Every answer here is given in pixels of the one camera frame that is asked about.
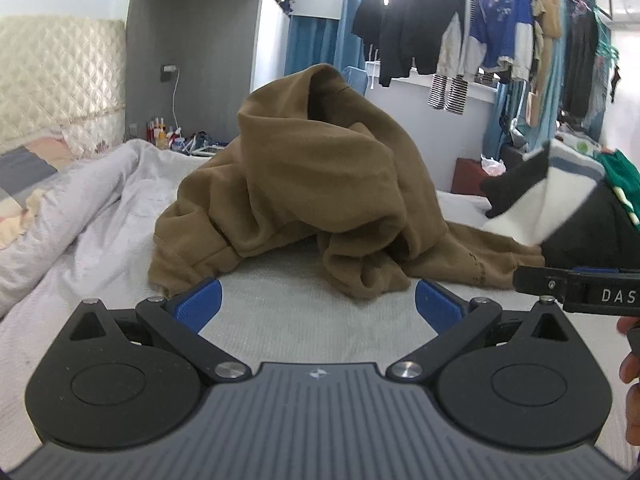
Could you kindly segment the right hand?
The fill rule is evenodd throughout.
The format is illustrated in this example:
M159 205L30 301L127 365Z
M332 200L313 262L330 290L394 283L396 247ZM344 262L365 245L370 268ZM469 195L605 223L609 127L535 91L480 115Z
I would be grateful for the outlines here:
M640 444L639 370L639 358L633 353L620 363L620 380L630 385L626 396L626 440L633 446Z

